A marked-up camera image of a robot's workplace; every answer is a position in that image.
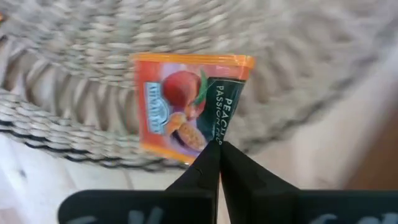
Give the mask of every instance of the black label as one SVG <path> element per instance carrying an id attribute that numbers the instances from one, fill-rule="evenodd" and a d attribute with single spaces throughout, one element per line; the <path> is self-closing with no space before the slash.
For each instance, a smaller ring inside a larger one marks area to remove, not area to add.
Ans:
<path id="1" fill-rule="evenodd" d="M 197 119 L 197 127 L 207 141 L 215 140 L 218 144 L 223 143 L 243 86 L 244 80 L 235 78 L 208 79 L 205 109 Z"/>

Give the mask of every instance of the peach illustration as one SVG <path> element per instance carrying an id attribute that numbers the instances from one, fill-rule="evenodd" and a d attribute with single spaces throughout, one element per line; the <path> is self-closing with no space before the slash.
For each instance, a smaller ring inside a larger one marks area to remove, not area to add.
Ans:
<path id="1" fill-rule="evenodd" d="M 188 71 L 179 71 L 165 78 L 162 84 L 164 98 L 172 105 L 184 108 L 197 97 L 200 76 Z"/>

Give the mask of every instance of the green leaf illustration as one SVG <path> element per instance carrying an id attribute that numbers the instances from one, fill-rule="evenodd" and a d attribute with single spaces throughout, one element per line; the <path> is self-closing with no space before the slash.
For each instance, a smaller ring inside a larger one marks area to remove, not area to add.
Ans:
<path id="1" fill-rule="evenodd" d="M 200 88 L 199 94 L 196 97 L 195 101 L 193 101 L 194 105 L 200 105 L 203 100 L 206 99 L 206 92 L 207 92 L 207 77 L 206 73 L 203 70 L 200 70 Z"/>

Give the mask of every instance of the brand logo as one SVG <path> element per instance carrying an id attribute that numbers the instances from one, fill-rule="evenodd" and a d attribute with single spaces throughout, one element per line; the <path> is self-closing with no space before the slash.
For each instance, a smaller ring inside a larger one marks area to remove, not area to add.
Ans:
<path id="1" fill-rule="evenodd" d="M 169 121 L 169 105 L 162 97 L 160 83 L 145 83 L 148 131 L 163 134 L 164 126 Z"/>

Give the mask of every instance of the orange packet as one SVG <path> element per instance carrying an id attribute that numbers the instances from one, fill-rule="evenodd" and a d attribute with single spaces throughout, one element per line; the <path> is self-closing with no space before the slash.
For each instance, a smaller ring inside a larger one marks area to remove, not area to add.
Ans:
<path id="1" fill-rule="evenodd" d="M 137 54 L 133 59 L 143 148 L 192 163 L 209 141 L 222 144 L 252 57 Z"/>

